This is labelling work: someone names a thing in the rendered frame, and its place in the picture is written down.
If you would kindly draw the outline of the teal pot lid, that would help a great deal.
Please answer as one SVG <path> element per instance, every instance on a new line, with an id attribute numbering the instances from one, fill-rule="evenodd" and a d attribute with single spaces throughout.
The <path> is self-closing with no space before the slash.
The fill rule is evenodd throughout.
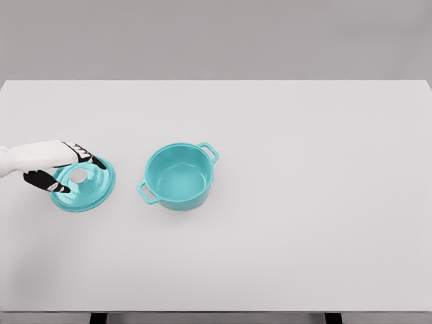
<path id="1" fill-rule="evenodd" d="M 104 158 L 97 159 L 106 169 L 90 162 L 74 163 L 56 169 L 53 177 L 70 189 L 69 193 L 50 193 L 51 200 L 57 207 L 64 211 L 82 212 L 97 207 L 108 198 L 115 185 L 115 170 Z M 86 179 L 75 183 L 71 176 L 79 169 L 86 172 Z"/>

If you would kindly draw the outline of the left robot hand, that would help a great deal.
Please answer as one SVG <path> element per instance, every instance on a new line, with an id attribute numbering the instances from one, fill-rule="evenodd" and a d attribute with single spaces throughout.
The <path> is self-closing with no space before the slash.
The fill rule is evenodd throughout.
<path id="1" fill-rule="evenodd" d="M 70 188 L 57 181 L 46 170 L 75 163 L 92 163 L 102 170 L 106 165 L 79 144 L 50 140 L 13 147 L 7 150 L 9 171 L 21 171 L 23 179 L 47 192 L 69 193 Z"/>

